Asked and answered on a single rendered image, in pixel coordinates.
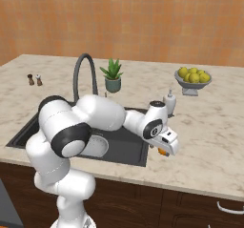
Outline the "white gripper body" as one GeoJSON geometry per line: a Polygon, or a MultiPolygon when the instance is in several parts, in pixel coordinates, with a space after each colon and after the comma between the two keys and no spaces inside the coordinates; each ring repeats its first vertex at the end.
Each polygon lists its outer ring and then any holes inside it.
{"type": "Polygon", "coordinates": [[[158,147],[169,155],[176,155],[179,150],[179,142],[176,137],[160,136],[158,139],[158,147]]]}

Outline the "dark grey sink basin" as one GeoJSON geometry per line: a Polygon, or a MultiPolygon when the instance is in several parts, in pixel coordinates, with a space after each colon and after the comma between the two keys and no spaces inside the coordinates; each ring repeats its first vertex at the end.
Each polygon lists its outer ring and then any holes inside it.
{"type": "Polygon", "coordinates": [[[81,155],[92,135],[106,138],[109,150],[102,157],[88,157],[145,165],[149,145],[158,147],[160,136],[177,138],[167,120],[166,105],[161,101],[152,101],[149,109],[140,113],[97,95],[86,95],[76,103],[51,96],[10,145],[26,149],[33,168],[45,174],[65,174],[70,159],[81,155]]]}

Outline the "white colander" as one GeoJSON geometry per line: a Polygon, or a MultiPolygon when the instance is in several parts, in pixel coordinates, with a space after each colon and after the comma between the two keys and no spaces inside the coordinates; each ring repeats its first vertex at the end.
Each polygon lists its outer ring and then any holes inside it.
{"type": "Polygon", "coordinates": [[[109,141],[101,135],[92,135],[81,155],[102,157],[109,150],[109,141]]]}

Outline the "dark grey curved faucet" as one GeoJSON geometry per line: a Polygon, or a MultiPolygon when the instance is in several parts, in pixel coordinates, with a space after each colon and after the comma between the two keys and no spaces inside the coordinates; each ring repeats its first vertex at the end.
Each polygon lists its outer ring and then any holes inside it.
{"type": "Polygon", "coordinates": [[[96,82],[96,73],[95,73],[95,66],[92,60],[92,57],[88,53],[82,53],[74,66],[74,71],[73,71],[73,77],[72,77],[72,92],[73,92],[73,100],[76,103],[79,99],[79,91],[78,91],[78,75],[79,75],[79,70],[81,67],[81,64],[84,59],[87,59],[90,64],[90,69],[91,69],[91,82],[92,82],[92,93],[98,95],[98,88],[97,88],[97,82],[96,82]]]}

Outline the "white soap dispenser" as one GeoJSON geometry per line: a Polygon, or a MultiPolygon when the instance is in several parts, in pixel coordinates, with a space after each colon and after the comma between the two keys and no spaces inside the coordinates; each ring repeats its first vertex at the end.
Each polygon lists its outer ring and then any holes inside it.
{"type": "Polygon", "coordinates": [[[163,102],[167,107],[168,115],[171,115],[176,105],[176,97],[173,95],[172,90],[169,90],[168,94],[163,97],[163,102]]]}

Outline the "grey fruit bowl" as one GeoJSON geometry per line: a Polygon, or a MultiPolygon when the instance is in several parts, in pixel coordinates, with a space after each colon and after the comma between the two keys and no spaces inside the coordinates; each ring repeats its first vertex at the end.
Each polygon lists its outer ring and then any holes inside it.
{"type": "Polygon", "coordinates": [[[179,75],[178,72],[174,72],[174,78],[178,84],[182,87],[182,94],[189,96],[198,96],[198,91],[203,89],[205,86],[209,85],[212,80],[209,80],[207,83],[190,83],[185,82],[179,75]]]}

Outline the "dark wood cupboard door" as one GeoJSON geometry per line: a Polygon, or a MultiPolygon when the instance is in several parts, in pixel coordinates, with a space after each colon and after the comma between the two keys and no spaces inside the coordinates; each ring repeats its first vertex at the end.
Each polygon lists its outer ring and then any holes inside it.
{"type": "Polygon", "coordinates": [[[163,190],[98,178],[85,202],[97,228],[158,228],[163,190]]]}
{"type": "Polygon", "coordinates": [[[164,190],[158,228],[244,228],[244,215],[228,214],[217,207],[241,211],[243,202],[164,190]]]}

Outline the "green potted plant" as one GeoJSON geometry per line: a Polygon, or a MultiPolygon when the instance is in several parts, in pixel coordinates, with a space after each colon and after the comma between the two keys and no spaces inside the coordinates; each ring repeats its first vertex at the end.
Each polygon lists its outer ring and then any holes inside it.
{"type": "Polygon", "coordinates": [[[110,93],[117,93],[121,89],[121,64],[119,60],[113,61],[109,59],[109,66],[107,69],[100,67],[100,70],[105,74],[105,87],[110,93]]]}

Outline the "grey appliance front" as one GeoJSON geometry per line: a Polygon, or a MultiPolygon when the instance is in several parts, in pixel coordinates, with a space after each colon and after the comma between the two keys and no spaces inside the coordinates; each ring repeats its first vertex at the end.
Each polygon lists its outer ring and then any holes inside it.
{"type": "Polygon", "coordinates": [[[0,179],[0,227],[4,228],[24,228],[22,220],[18,216],[7,189],[0,179]]]}

